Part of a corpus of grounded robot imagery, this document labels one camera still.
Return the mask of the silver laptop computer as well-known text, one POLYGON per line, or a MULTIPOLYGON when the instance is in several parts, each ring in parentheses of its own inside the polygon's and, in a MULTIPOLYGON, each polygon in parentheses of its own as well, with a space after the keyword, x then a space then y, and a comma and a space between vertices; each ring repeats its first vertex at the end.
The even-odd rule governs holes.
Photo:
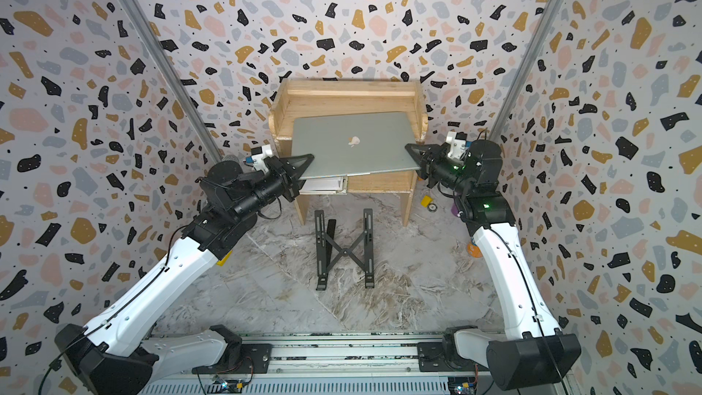
POLYGON ((312 155, 304 179, 365 176, 416 170, 405 149, 415 142, 406 113, 364 113, 299 118, 292 155, 312 155))

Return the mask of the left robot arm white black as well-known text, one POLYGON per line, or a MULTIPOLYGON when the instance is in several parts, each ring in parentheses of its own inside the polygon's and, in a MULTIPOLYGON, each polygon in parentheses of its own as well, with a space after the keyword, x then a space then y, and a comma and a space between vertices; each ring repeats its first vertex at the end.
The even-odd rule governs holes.
POLYGON ((199 334, 147 339, 157 319, 204 272, 223 261, 280 199, 293 201, 313 155, 266 157, 249 173, 222 161, 199 181, 207 204, 185 226, 166 255, 102 314, 85 326, 66 325, 58 355, 93 394, 137 394, 145 386, 185 370, 234 369, 241 337, 217 325, 199 334))

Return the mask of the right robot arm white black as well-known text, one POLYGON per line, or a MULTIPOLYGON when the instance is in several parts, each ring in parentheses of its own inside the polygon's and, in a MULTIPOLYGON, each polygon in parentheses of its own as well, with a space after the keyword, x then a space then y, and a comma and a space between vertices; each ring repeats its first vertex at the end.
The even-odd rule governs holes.
POLYGON ((531 274, 512 208, 498 189, 503 160, 489 140, 447 139, 442 144, 408 144, 417 174, 429 187, 446 188, 471 243, 486 260, 503 312, 500 333, 482 327, 455 327, 444 334, 446 366, 486 367, 497 388, 566 383, 581 356, 574 334, 562 331, 531 274))

